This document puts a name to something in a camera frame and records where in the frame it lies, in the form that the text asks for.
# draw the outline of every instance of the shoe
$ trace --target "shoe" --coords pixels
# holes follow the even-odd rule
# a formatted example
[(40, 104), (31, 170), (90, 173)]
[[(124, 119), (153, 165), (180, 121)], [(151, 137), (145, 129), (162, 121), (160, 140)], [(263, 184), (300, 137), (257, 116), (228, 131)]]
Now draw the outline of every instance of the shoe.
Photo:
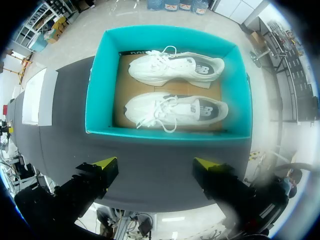
[(124, 114), (137, 129), (163, 127), (173, 133), (177, 126), (207, 126), (221, 121), (228, 115), (228, 105), (205, 96), (151, 92), (132, 98), (125, 105)]
[[(174, 54), (166, 53), (174, 48)], [(177, 54), (174, 46), (167, 46), (162, 52), (147, 51), (147, 55), (133, 60), (129, 74), (141, 83), (161, 87), (166, 82), (183, 78), (200, 88), (208, 89), (225, 68), (221, 58), (211, 58), (193, 52)]]

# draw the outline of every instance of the person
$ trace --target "person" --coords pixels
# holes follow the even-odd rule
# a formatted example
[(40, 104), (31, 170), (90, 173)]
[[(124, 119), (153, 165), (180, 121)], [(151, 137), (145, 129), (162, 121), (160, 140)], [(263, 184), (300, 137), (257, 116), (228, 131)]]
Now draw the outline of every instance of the person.
[(297, 194), (297, 184), (300, 183), (302, 175), (303, 173), (300, 169), (293, 169), (289, 171), (287, 177), (282, 179), (280, 185), (289, 199)]

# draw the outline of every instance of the white cabinet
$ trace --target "white cabinet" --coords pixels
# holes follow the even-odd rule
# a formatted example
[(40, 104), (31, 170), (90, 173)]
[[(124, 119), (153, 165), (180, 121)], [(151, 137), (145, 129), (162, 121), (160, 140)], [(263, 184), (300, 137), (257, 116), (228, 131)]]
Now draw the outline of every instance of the white cabinet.
[(242, 24), (263, 0), (220, 0), (214, 11)]
[(236, 10), (240, 2), (241, 2), (240, 0), (221, 0), (217, 4), (217, 7), (215, 8), (214, 11), (217, 14), (221, 14), (229, 18), (231, 14)]
[(230, 19), (238, 24), (242, 24), (253, 11), (254, 9), (248, 4), (240, 2), (234, 12), (231, 14)]
[(253, 9), (256, 9), (256, 7), (258, 7), (263, 0), (242, 0), (242, 1), (248, 4)]

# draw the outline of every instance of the dark gray tabletop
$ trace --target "dark gray tabletop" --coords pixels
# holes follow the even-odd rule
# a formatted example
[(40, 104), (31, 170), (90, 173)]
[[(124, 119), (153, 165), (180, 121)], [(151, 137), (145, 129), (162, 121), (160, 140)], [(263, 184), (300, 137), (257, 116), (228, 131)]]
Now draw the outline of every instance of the dark gray tabletop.
[(85, 133), (85, 106), (90, 69), (89, 57), (58, 70), (52, 109), (52, 126), (22, 124), (24, 94), (8, 106), (13, 142), (43, 174), (64, 184), (75, 167), (109, 157), (118, 159), (119, 175), (97, 203), (131, 211), (171, 212), (213, 204), (192, 177), (194, 157), (215, 159), (235, 168), (243, 179), (251, 140), (237, 145), (169, 144)]

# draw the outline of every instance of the floor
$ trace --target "floor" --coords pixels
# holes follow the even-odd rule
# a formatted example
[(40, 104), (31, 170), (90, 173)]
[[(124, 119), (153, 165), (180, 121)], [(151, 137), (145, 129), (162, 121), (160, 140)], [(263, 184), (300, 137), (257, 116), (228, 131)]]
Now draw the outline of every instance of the floor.
[[(103, 207), (104, 206), (100, 204), (93, 203), (84, 216), (79, 218), (75, 224), (99, 234), (101, 232), (101, 223), (97, 220), (96, 212), (97, 209)], [(222, 225), (225, 215), (216, 204), (188, 211), (161, 212), (156, 215), (150, 213), (150, 215), (154, 220), (152, 238), (158, 240), (173, 240), (175, 238), (181, 240), (198, 240), (204, 238), (204, 240), (206, 240), (212, 237), (216, 231), (218, 233), (221, 231), (223, 235), (226, 229)], [(164, 221), (163, 219), (176, 219), (177, 221)], [(138, 229), (135, 229), (131, 233), (137, 234), (137, 230)]]
[[(250, 77), (253, 107), (251, 151), (267, 152), (274, 148), (277, 143), (278, 124), (270, 121), (277, 115), (277, 111), (272, 108), (272, 102), (275, 98), (272, 94), (275, 92), (272, 76), (262, 68), (257, 68), (252, 62), (249, 52), (254, 51), (254, 47), (239, 25), (209, 10), (206, 11), (205, 15), (199, 16), (185, 11), (148, 11), (144, 0), (138, 3), (134, 0), (97, 0), (96, 8), (82, 12), (77, 20), (65, 30), (58, 42), (48, 44), (43, 51), (34, 54), (33, 64), (27, 69), (23, 84), (25, 85), (35, 73), (45, 66), (57, 70), (65, 65), (94, 56), (104, 31), (141, 24), (192, 28), (235, 43), (239, 47), (246, 71)], [(246, 176), (251, 177), (254, 169), (254, 165), (249, 164)], [(179, 224), (172, 224), (169, 229), (161, 222), (162, 225), (160, 224), (158, 227), (164, 227), (167, 231), (159, 231), (159, 239), (171, 239), (172, 232), (178, 231), (179, 239), (199, 239), (200, 236), (210, 237), (213, 230), (208, 229), (213, 224), (217, 226), (217, 223), (223, 219), (223, 216), (214, 217), (214, 214), (212, 214), (217, 212), (216, 207), (213, 204), (208, 207), (179, 212), (177, 214), (179, 216), (194, 213), (192, 219), (186, 218), (185, 221), (181, 222), (184, 227), (189, 225), (193, 227), (185, 233), (180, 234)], [(95, 216), (93, 213), (91, 217), (82, 219), (82, 222), (93, 232), (95, 230), (91, 225), (96, 224)]]

